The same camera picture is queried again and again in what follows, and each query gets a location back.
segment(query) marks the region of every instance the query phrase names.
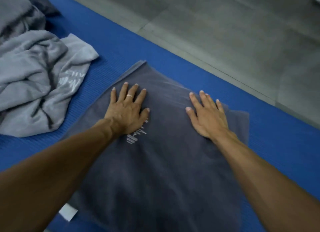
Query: gray tile floor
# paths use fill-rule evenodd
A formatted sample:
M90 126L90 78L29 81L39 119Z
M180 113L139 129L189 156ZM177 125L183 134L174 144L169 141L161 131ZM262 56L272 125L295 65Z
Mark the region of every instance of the gray tile floor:
M320 128L314 0L76 0Z

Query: ribbed mat surface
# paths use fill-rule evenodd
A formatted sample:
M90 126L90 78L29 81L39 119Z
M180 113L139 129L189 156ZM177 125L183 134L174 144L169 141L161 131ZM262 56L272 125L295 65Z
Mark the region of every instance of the ribbed mat surface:
M258 100L254 96L202 70L186 60L143 39L73 0L50 0L62 16L50 19L59 37L73 33L100 54L73 97L66 120L55 132L27 138L0 136L0 170L25 159L59 140L85 109L138 60L194 91L204 89L231 109L250 113L249 146L258 155L320 198L320 131ZM242 231L263 231L246 200L242 209ZM57 216L52 232L103 231L81 215L70 222Z

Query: white tag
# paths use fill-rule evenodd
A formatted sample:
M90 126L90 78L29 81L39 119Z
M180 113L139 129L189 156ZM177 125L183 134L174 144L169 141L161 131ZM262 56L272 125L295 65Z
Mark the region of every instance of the white tag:
M78 212L75 208L71 207L69 204L65 204L59 211L60 215L68 222L74 217Z

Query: hand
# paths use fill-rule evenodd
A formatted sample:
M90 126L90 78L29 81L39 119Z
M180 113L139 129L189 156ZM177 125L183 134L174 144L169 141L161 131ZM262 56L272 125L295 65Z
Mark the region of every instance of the hand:
M110 105L104 119L98 121L96 125L104 125L107 120L107 125L110 125L111 123L111 128L117 135L133 133L142 126L150 112L150 109L146 108L140 113L141 104L146 97L147 91L146 89L143 89L133 102L134 95L138 89L138 84L132 86L128 91L128 94L127 89L128 82L125 82L122 85L118 100L116 89L112 89Z
M197 115L191 107L187 107L186 112L195 130L200 135L214 141L229 131L227 118L219 100L215 103L210 95L205 94L203 91L200 91L200 98L203 106L199 103L194 93L190 93L190 99Z

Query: person's left hand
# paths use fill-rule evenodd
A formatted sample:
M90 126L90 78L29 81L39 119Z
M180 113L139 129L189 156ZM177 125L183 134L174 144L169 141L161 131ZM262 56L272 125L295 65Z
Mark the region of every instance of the person's left hand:
M146 89L143 89L133 102L134 95L138 89L138 84L133 85L127 93L128 82L122 85L117 100L116 89L113 88L110 96L110 104L103 120L98 121L96 125L102 125L102 122L110 121L111 128L118 135L130 134L139 129L149 116L150 109L146 108L140 113L141 104L146 97Z

